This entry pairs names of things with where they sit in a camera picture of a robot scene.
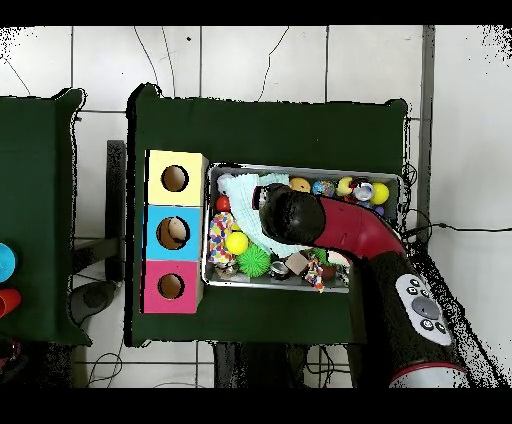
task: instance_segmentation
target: metal tray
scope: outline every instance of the metal tray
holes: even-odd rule
[[[231,280],[221,279],[214,270],[214,265],[208,262],[208,229],[209,223],[213,218],[215,211],[213,205],[219,197],[217,190],[217,178],[222,174],[229,173],[234,176],[242,174],[258,174],[260,176],[277,173],[288,174],[290,178],[302,177],[309,181],[311,185],[316,180],[329,180],[334,182],[344,177],[367,177],[371,182],[385,183],[389,188],[389,199],[384,203],[384,216],[386,220],[394,227],[397,218],[399,205],[404,201],[404,184],[402,178],[395,174],[380,174],[371,172],[350,172],[350,171],[336,171],[326,169],[309,169],[309,168],[290,168],[279,166],[265,166],[265,165],[240,165],[233,167],[222,163],[212,163],[207,172],[207,179],[205,180],[206,195],[209,195],[210,202],[205,204],[204,213],[204,232],[203,232],[203,254],[201,264],[201,277],[206,284],[212,286],[225,286],[225,287],[247,287],[258,289],[278,289],[278,290],[300,290],[316,292],[316,289],[311,287],[306,281],[298,276],[291,276],[287,280],[278,281],[265,274],[258,278],[249,278],[245,274],[238,273]],[[325,292],[348,293],[348,287],[342,282],[335,282],[333,280],[326,280],[323,282]]]

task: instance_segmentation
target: yellow block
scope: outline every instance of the yellow block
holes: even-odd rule
[[[161,150],[147,150],[146,156],[148,154],[149,204],[194,207],[203,205],[205,172],[208,167],[208,160],[203,155]],[[186,185],[183,188],[180,176],[185,177]]]

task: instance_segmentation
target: yellow ball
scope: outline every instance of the yellow ball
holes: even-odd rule
[[[382,205],[389,197],[389,189],[385,184],[373,183],[373,196],[370,199],[374,205]]]
[[[338,182],[338,187],[336,187],[336,194],[340,197],[343,197],[348,196],[350,193],[352,193],[352,189],[349,187],[351,182],[352,177],[343,177]]]
[[[241,255],[249,247],[249,239],[244,233],[231,233],[226,239],[226,248],[233,255]]]
[[[304,178],[295,177],[290,180],[290,187],[293,190],[302,191],[304,193],[309,193],[311,191],[311,186]]]

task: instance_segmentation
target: shape sorter box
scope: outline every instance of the shape sorter box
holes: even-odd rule
[[[146,158],[149,164],[146,186],[150,205],[203,206],[204,180],[208,168],[208,160],[203,155],[146,150]]]
[[[203,296],[203,284],[199,278],[199,262],[146,261],[144,283],[144,313],[146,314],[194,314]],[[173,299],[161,293],[162,278],[178,277],[182,284],[181,294]]]
[[[141,312],[195,313],[203,293],[199,270],[208,161],[199,153],[146,150],[146,166]],[[173,224],[183,228],[177,241]],[[166,276],[175,283],[167,291],[162,289],[169,283]],[[169,297],[176,285],[181,290]]]

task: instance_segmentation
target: green spiky ball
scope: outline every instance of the green spiky ball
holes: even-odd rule
[[[251,243],[247,250],[236,257],[240,271],[249,277],[261,277],[270,269],[270,255]]]

